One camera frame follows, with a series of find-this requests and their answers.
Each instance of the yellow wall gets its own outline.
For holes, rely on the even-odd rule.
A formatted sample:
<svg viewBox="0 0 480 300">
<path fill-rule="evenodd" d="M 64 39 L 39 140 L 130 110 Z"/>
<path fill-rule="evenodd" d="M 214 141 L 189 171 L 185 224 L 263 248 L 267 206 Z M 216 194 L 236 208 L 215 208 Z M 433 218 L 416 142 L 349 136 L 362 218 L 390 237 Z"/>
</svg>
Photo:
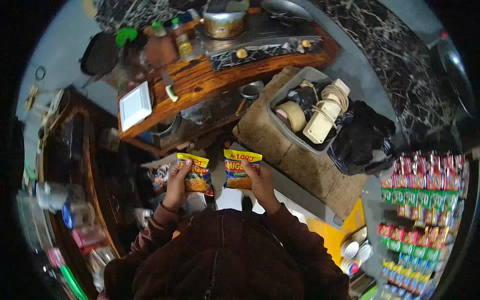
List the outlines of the yellow wall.
<svg viewBox="0 0 480 300">
<path fill-rule="evenodd" d="M 350 233 L 365 226 L 361 199 L 359 198 L 357 200 L 352 213 L 345 220 L 342 230 L 337 230 L 323 221 L 311 218 L 307 218 L 307 225 L 311 231 L 318 233 L 324 238 L 328 253 L 332 256 L 333 261 L 340 266 L 340 261 L 342 260 L 340 248 L 345 238 Z"/>
</svg>

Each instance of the pink container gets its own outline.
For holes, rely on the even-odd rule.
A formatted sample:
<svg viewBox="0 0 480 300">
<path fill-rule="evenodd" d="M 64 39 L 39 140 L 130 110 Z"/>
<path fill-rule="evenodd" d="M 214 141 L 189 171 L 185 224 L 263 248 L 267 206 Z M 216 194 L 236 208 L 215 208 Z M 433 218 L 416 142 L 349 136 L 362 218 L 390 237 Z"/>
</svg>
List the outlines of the pink container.
<svg viewBox="0 0 480 300">
<path fill-rule="evenodd" d="M 105 238 L 103 229 L 95 225 L 75 228 L 72 230 L 72 235 L 78 248 L 99 243 Z"/>
<path fill-rule="evenodd" d="M 60 249 L 58 248 L 50 248 L 47 251 L 47 256 L 50 259 L 52 266 L 55 268 L 60 268 L 60 266 L 65 265 L 65 260 L 60 253 Z"/>
</svg>

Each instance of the wrist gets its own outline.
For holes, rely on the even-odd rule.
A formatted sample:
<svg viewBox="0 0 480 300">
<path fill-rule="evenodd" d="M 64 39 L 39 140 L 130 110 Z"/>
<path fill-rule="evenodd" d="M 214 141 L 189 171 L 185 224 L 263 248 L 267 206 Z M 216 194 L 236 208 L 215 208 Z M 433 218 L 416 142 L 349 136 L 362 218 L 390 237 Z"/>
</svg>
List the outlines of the wrist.
<svg viewBox="0 0 480 300">
<path fill-rule="evenodd" d="M 259 203 L 264 208 L 267 215 L 274 214 L 282 207 L 282 204 L 276 199 L 275 196 L 268 197 L 267 199 L 259 201 Z"/>
<path fill-rule="evenodd" d="M 178 201 L 175 201 L 168 197 L 168 195 L 165 197 L 165 199 L 162 201 L 160 204 L 163 208 L 165 208 L 167 211 L 177 214 L 180 210 L 180 206 L 177 204 Z"/>
</svg>

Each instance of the small round knob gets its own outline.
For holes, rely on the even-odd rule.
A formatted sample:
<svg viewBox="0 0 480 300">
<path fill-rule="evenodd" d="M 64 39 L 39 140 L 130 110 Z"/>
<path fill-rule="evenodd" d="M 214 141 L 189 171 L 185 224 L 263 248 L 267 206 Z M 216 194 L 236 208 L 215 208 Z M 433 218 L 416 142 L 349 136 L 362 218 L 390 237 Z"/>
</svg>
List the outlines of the small round knob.
<svg viewBox="0 0 480 300">
<path fill-rule="evenodd" d="M 301 41 L 301 45 L 304 46 L 305 48 L 308 48 L 308 47 L 311 47 L 311 46 L 312 46 L 312 44 L 310 43 L 310 41 L 307 40 L 307 39 L 303 39 L 303 40 Z"/>
<path fill-rule="evenodd" d="M 242 48 L 242 49 L 238 49 L 238 50 L 237 50 L 237 57 L 238 57 L 239 59 L 244 59 L 245 57 L 247 57 L 247 50 L 245 50 L 245 49 L 243 49 L 243 48 Z"/>
</svg>

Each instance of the hanging snack sachets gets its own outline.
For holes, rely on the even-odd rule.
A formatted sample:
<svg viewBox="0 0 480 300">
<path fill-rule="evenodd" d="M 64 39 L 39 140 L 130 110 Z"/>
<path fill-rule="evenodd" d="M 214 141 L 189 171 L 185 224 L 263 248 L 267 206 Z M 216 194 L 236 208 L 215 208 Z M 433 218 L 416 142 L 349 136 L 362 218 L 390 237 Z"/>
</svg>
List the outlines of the hanging snack sachets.
<svg viewBox="0 0 480 300">
<path fill-rule="evenodd" d="M 209 160 L 192 154 L 177 153 L 177 162 L 180 167 L 187 159 L 192 160 L 192 170 L 185 176 L 185 191 L 213 196 L 212 178 L 207 168 Z"/>
<path fill-rule="evenodd" d="M 223 185 L 230 189 L 252 190 L 252 180 L 248 177 L 247 173 L 243 169 L 241 160 L 246 158 L 252 166 L 259 172 L 260 161 L 262 161 L 262 155 L 247 152 L 237 151 L 231 149 L 224 149 L 223 154 L 225 156 L 225 172 L 227 173 L 227 181 Z"/>
</svg>

